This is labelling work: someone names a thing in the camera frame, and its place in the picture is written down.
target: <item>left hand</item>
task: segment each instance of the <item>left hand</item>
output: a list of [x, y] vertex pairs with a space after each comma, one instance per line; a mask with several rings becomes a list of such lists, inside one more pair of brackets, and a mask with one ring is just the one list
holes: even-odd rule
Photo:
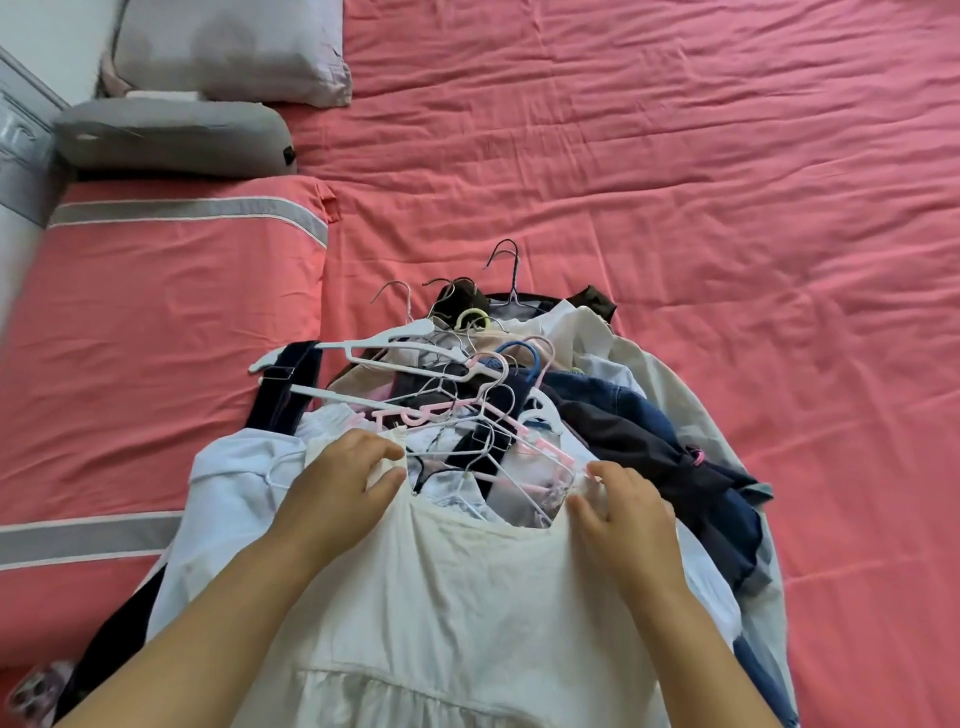
[[393, 468], [365, 490], [367, 479], [380, 460], [401, 457], [396, 443], [350, 430], [297, 476], [264, 539], [294, 554], [312, 578], [380, 521], [407, 473]]

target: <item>hand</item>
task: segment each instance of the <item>hand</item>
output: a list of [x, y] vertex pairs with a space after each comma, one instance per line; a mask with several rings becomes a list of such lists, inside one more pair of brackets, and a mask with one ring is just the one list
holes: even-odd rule
[[677, 542], [673, 506], [633, 469], [596, 462], [588, 471], [607, 490], [608, 515], [601, 519], [580, 496], [570, 496], [572, 522], [610, 574], [631, 610], [653, 608], [670, 597], [689, 595]]
[[297, 476], [264, 539], [292, 554], [312, 578], [380, 521], [407, 473], [393, 468], [365, 490], [367, 479], [380, 460], [401, 457], [396, 443], [350, 430]]

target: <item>white pillowcase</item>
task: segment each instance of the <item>white pillowcase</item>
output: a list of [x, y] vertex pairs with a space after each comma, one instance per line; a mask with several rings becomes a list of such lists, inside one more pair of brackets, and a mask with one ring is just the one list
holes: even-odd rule
[[343, 27], [343, 0], [129, 0], [105, 86], [346, 106]]

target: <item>pink bed sheet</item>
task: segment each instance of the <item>pink bed sheet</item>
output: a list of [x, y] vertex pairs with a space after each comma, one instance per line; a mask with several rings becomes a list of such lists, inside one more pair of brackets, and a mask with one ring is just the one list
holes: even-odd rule
[[319, 333], [325, 248], [293, 223], [332, 204], [295, 176], [68, 190], [55, 222], [84, 222], [44, 233], [0, 348], [0, 667], [78, 657], [169, 543], [247, 367]]
[[[809, 728], [960, 715], [960, 10], [351, 0], [349, 109], [285, 109], [342, 212], [324, 338], [435, 276], [594, 283], [751, 471]], [[336, 369], [331, 362], [326, 375]]]

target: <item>hanger hook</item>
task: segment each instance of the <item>hanger hook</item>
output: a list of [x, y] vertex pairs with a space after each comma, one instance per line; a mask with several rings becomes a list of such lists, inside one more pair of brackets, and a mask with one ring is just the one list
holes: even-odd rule
[[400, 285], [402, 285], [404, 288], [407, 289], [407, 320], [405, 323], [412, 324], [414, 321], [414, 316], [412, 313], [414, 292], [410, 290], [410, 284], [407, 283], [405, 280], [399, 280], [399, 279], [388, 280], [386, 283], [380, 286], [380, 290], [378, 290], [376, 293], [373, 294], [373, 298], [370, 299], [370, 303], [373, 303], [374, 301], [376, 301], [377, 297], [381, 293], [383, 293], [384, 288], [386, 288], [388, 285], [394, 285], [395, 283], [399, 283]]
[[426, 283], [421, 283], [420, 285], [421, 286], [432, 285], [433, 283], [436, 283], [439, 280], [442, 280], [444, 283], [446, 283], [446, 285], [444, 286], [443, 290], [440, 292], [440, 297], [435, 302], [433, 302], [433, 305], [430, 306], [430, 310], [427, 311], [426, 318], [428, 319], [433, 318], [434, 316], [437, 316], [438, 318], [442, 318], [442, 319], [447, 318], [443, 314], [434, 313], [433, 309], [437, 307], [437, 303], [442, 303], [446, 301], [448, 298], [450, 298], [450, 296], [454, 294], [457, 288], [457, 282], [461, 280], [468, 280], [470, 281], [470, 284], [473, 286], [473, 293], [476, 294], [477, 292], [476, 282], [472, 278], [468, 278], [467, 276], [460, 276], [459, 278], [456, 278], [453, 280], [445, 279], [445, 278], [435, 278], [435, 279], [428, 280]]
[[[502, 249], [502, 250], [501, 250], [500, 246], [503, 245], [504, 243], [510, 243], [511, 245], [514, 246], [514, 249], [513, 249], [513, 250], [507, 250], [507, 249]], [[489, 268], [489, 267], [490, 267], [490, 264], [493, 262], [493, 258], [494, 258], [496, 255], [499, 255], [499, 254], [501, 254], [501, 253], [506, 253], [506, 254], [512, 255], [512, 256], [514, 257], [514, 274], [513, 274], [513, 277], [511, 278], [511, 281], [510, 281], [510, 300], [512, 301], [512, 300], [516, 297], [516, 274], [519, 273], [519, 270], [520, 270], [520, 248], [519, 248], [519, 246], [516, 244], [516, 241], [515, 241], [514, 239], [512, 239], [512, 238], [505, 237], [505, 238], [503, 238], [503, 240], [501, 240], [499, 243], [497, 243], [497, 244], [494, 246], [494, 248], [493, 248], [493, 252], [490, 253], [490, 257], [487, 258], [487, 265], [484, 266], [484, 270], [486, 270], [487, 268]]]

